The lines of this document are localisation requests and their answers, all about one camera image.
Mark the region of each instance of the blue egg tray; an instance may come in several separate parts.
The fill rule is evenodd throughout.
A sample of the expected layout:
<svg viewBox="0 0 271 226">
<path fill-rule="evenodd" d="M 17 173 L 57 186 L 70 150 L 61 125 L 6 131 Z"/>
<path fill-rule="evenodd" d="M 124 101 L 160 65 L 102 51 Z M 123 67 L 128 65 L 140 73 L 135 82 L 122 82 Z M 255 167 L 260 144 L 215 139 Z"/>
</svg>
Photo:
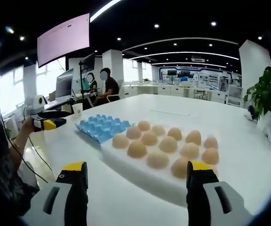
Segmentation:
<svg viewBox="0 0 271 226">
<path fill-rule="evenodd" d="M 101 144 L 115 134 L 124 132 L 131 124 L 128 121 L 121 121 L 119 118 L 114 119 L 112 116 L 97 114 L 89 117 L 88 120 L 80 121 L 80 124 L 76 123 L 75 126 Z"/>
</svg>

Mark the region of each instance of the pink screen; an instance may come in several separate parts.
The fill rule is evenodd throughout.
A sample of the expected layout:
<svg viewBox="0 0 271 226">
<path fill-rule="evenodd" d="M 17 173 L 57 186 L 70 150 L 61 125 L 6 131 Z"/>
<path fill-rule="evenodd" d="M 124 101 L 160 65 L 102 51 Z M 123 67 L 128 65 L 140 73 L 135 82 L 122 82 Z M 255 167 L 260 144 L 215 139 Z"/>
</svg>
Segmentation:
<svg viewBox="0 0 271 226">
<path fill-rule="evenodd" d="M 89 47 L 89 14 L 78 16 L 45 32 L 37 39 L 38 65 Z"/>
</svg>

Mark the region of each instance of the black ceiling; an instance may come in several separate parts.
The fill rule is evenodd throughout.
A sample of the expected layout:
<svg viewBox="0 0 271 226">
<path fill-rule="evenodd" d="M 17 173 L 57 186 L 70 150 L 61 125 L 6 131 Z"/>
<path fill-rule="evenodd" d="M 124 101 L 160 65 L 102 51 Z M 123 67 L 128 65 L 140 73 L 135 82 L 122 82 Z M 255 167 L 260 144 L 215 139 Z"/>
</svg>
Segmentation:
<svg viewBox="0 0 271 226">
<path fill-rule="evenodd" d="M 50 5 L 3 6 L 0 8 L 0 37 L 2 37 L 0 73 L 16 65 L 34 63 L 37 37 L 48 29 L 75 16 L 85 13 L 93 15 L 108 2 L 109 0 L 91 0 L 88 3 L 64 1 Z M 90 48 L 68 56 L 84 57 L 94 50 L 98 51 L 97 55 L 101 55 L 111 48 L 124 50 L 148 42 L 182 37 L 221 39 L 238 45 L 218 40 L 170 40 L 129 49 L 124 52 L 124 57 L 195 51 L 239 58 L 238 49 L 247 39 L 264 46 L 271 53 L 265 35 L 266 30 L 271 31 L 271 5 L 249 6 L 233 2 L 226 6 L 222 4 L 222 1 L 216 4 L 188 3 L 180 0 L 122 0 L 90 23 Z M 212 21 L 216 21 L 217 26 L 212 27 L 210 25 Z M 156 29 L 154 24 L 159 24 L 159 28 Z M 15 33 L 5 33 L 6 25 L 11 26 Z M 20 35 L 25 36 L 25 41 L 19 40 Z M 144 62 L 151 60 L 151 63 L 190 62 L 192 55 L 158 55 L 138 60 Z M 195 55 L 207 59 L 208 64 L 224 65 L 229 71 L 237 70 L 239 73 L 241 71 L 240 60 L 222 56 Z"/>
</svg>

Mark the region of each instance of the paper cup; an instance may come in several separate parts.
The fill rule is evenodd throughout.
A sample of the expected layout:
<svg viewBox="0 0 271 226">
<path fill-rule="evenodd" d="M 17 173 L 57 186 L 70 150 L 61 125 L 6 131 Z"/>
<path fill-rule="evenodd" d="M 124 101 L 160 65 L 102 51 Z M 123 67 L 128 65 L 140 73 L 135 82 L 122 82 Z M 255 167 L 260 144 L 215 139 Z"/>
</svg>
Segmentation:
<svg viewBox="0 0 271 226">
<path fill-rule="evenodd" d="M 79 103 L 79 104 L 73 105 L 73 110 L 76 116 L 81 116 L 82 111 L 83 111 L 83 104 Z"/>
</svg>

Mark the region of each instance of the black shirt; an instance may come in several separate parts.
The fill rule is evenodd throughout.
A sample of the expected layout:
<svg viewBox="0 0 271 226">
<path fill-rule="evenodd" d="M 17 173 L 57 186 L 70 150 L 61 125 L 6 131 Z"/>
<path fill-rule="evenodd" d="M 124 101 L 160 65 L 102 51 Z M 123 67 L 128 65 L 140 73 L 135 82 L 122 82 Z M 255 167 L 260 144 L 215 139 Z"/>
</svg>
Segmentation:
<svg viewBox="0 0 271 226">
<path fill-rule="evenodd" d="M 94 80 L 94 81 L 90 84 L 91 92 L 97 93 L 97 92 L 98 92 L 98 89 L 93 89 L 93 86 L 98 87 L 97 81 Z"/>
<path fill-rule="evenodd" d="M 105 82 L 105 87 L 106 87 L 106 92 L 108 92 L 109 89 L 112 89 L 112 95 L 119 93 L 118 84 L 112 77 L 107 78 Z"/>
</svg>

